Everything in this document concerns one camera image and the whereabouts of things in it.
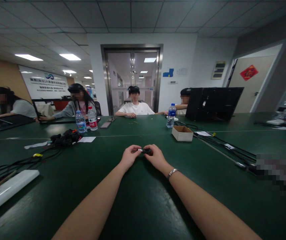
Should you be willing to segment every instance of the hand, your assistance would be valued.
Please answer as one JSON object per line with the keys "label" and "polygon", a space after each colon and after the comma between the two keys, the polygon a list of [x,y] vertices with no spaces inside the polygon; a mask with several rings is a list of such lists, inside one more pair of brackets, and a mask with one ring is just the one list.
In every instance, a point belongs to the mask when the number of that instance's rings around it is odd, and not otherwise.
{"label": "hand", "polygon": [[127,113],[126,115],[128,117],[130,117],[130,118],[136,118],[136,114],[135,113]]}
{"label": "hand", "polygon": [[138,149],[142,149],[142,147],[131,145],[125,149],[122,160],[119,163],[125,172],[133,165],[135,158],[141,154],[141,151],[138,151]]}
{"label": "hand", "polygon": [[[55,118],[54,117],[39,117],[41,121],[51,121],[51,120],[54,120]],[[37,117],[34,118],[35,122],[39,123],[39,120],[37,119]]]}
{"label": "hand", "polygon": [[167,177],[169,172],[171,172],[174,168],[168,164],[168,162],[165,160],[164,155],[162,151],[156,146],[153,145],[147,145],[144,147],[144,149],[150,149],[150,153],[144,154],[147,160],[150,161],[150,163],[159,171],[161,171],[164,176]]}

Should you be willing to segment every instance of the cardboard box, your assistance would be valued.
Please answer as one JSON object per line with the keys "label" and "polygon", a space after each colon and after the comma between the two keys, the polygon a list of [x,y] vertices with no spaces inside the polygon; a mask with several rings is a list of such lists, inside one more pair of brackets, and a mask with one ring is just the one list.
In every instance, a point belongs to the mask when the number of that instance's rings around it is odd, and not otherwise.
{"label": "cardboard box", "polygon": [[177,141],[191,142],[193,140],[193,131],[185,126],[173,126],[172,134]]}

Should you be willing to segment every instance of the pixelated area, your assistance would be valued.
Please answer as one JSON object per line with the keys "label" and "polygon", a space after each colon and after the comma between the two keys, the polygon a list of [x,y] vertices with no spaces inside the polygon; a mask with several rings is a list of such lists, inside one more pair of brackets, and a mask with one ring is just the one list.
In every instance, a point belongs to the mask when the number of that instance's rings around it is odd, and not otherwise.
{"label": "pixelated area", "polygon": [[259,180],[272,183],[272,190],[286,196],[286,154],[257,154],[257,170]]}

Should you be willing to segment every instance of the red diamond sign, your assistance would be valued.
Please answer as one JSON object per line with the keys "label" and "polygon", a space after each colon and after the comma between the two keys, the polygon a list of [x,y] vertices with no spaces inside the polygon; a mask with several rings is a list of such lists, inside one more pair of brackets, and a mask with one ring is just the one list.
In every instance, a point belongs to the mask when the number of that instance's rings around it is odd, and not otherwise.
{"label": "red diamond sign", "polygon": [[259,71],[256,70],[256,68],[253,65],[251,65],[247,69],[245,69],[243,72],[241,72],[240,75],[243,77],[245,81],[247,81],[258,73]]}

